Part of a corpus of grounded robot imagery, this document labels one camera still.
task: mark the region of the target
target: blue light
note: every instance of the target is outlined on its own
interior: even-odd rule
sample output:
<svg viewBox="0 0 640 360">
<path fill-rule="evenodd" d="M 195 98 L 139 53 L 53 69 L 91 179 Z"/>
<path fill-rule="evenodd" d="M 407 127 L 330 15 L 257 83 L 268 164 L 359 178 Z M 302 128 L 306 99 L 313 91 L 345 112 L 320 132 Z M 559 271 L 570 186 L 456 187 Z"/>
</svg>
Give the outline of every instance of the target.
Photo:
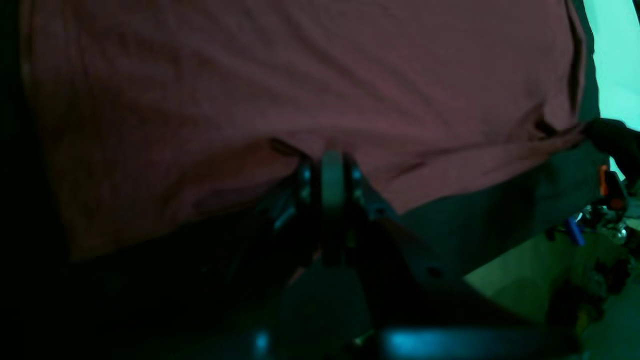
<svg viewBox="0 0 640 360">
<path fill-rule="evenodd" d="M 304 180 L 309 180 L 309 179 L 311 179 L 311 170 L 309 170 L 309 169 L 307 169 L 307 168 L 306 168 L 306 169 L 304 169 L 304 171 L 303 171 L 303 173 L 302 173 L 302 178 L 303 178 Z"/>
<path fill-rule="evenodd" d="M 472 355 L 465 344 L 447 330 L 394 330 L 383 335 L 385 351 L 389 357 L 404 360 L 445 357 L 463 359 Z"/>
<path fill-rule="evenodd" d="M 269 352 L 269 333 L 259 331 L 255 336 L 255 355 L 256 357 L 266 356 Z"/>
</svg>

